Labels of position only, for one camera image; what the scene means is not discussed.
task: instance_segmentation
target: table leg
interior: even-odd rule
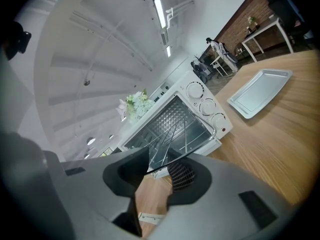
[[[255,44],[259,47],[260,51],[264,54],[264,50],[262,49],[262,47],[260,46],[260,44],[258,43],[258,41],[255,38],[252,38],[253,41],[255,42]]]
[[[251,52],[251,50],[249,49],[249,47],[246,45],[245,42],[242,42],[242,45],[244,46],[244,48],[247,50],[247,52],[250,54],[251,58],[253,59],[254,62],[257,62],[256,57],[254,56],[254,54]]]
[[[282,26],[280,25],[279,22],[276,23],[276,26],[278,27],[278,29],[280,30],[285,42],[286,42],[286,45],[288,46],[289,50],[290,50],[290,53],[294,53],[294,50],[292,49],[292,46],[291,46],[291,43],[289,41],[289,38],[285,32],[285,30],[282,28]]]
[[[218,71],[219,72],[219,74],[222,76],[222,77],[224,77],[224,75],[223,74],[221,74],[221,72],[219,71],[219,69],[216,67],[215,68],[216,69],[216,71]]]
[[[223,72],[228,76],[227,72],[224,70],[224,68],[220,65],[219,62],[217,62],[217,64],[219,65],[220,68],[222,68]]]

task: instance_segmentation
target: toaster oven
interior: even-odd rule
[[[207,156],[221,146],[232,124],[211,91],[187,71],[119,142],[122,151],[149,146],[149,171],[169,162],[169,148]],[[166,167],[153,173],[168,175]]]

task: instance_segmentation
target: brick wall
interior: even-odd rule
[[[218,34],[216,39],[225,43],[228,50],[234,54],[234,49],[238,43],[241,43],[248,34],[247,27],[254,29],[254,25],[249,26],[248,18],[255,17],[256,22],[261,24],[269,19],[273,12],[268,7],[267,0],[245,0],[236,13],[231,17],[225,27]],[[277,27],[273,26],[255,38],[261,45],[262,49],[266,49],[284,42],[284,39]],[[253,53],[259,52],[259,48],[253,40],[248,41],[247,46]],[[212,51],[208,51],[207,55],[212,55]]]

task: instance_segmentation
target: silver baking tray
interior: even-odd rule
[[[292,74],[291,70],[261,69],[227,102],[244,118],[250,119],[280,92]]]

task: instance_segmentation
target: window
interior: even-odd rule
[[[109,156],[112,152],[113,150],[110,147],[108,147],[101,155],[99,155],[99,157]]]

